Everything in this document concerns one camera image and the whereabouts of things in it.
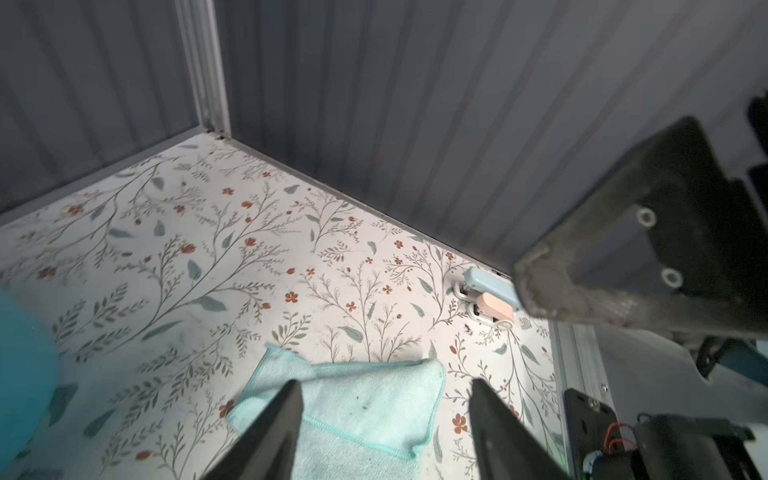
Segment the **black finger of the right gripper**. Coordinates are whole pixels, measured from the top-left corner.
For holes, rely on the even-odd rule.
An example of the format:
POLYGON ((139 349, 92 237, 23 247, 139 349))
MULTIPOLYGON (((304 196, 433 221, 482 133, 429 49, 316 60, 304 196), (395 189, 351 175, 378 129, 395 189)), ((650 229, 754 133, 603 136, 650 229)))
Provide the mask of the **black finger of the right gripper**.
POLYGON ((630 148, 513 281, 526 311, 552 321, 763 339, 767 225, 686 116, 630 148))

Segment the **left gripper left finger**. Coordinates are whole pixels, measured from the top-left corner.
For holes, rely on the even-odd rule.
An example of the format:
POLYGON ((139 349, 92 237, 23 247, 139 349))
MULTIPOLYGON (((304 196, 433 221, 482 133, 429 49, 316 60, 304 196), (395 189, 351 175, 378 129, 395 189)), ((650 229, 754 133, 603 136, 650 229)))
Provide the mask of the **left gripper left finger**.
POLYGON ((301 385, 290 380, 204 479, 290 479, 302 413, 301 385))

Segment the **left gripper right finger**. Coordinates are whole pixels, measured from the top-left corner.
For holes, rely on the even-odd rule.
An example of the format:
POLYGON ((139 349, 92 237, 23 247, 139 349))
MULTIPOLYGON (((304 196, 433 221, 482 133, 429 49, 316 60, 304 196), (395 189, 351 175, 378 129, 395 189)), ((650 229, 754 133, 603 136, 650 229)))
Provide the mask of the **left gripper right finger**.
POLYGON ((472 380, 468 405, 481 479, 568 479, 484 380, 472 380))

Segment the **light green cloth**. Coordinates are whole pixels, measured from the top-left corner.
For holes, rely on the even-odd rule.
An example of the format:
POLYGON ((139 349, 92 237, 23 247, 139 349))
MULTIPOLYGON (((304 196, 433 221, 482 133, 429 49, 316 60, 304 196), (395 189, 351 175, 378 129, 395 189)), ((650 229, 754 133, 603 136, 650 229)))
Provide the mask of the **light green cloth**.
POLYGON ((312 364, 269 346, 227 416, 231 428, 244 434, 290 380, 303 400, 292 478, 419 477, 446 383, 438 360, 312 364))

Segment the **blue bucket white handle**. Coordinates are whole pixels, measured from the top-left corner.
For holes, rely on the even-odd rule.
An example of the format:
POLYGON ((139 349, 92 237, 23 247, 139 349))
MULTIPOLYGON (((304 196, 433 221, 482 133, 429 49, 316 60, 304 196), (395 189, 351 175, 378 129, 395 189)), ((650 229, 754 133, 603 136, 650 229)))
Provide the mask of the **blue bucket white handle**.
POLYGON ((44 325, 1 294, 1 469, 34 436, 59 380, 58 354, 44 325))

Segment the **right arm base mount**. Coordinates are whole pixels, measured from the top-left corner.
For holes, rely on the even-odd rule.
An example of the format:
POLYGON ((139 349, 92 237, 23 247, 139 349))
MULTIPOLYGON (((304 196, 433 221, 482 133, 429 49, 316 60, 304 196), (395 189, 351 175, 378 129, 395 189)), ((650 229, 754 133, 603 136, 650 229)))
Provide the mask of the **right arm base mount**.
POLYGON ((563 393, 574 479, 765 479, 767 426, 641 413, 620 422, 606 404, 563 393))

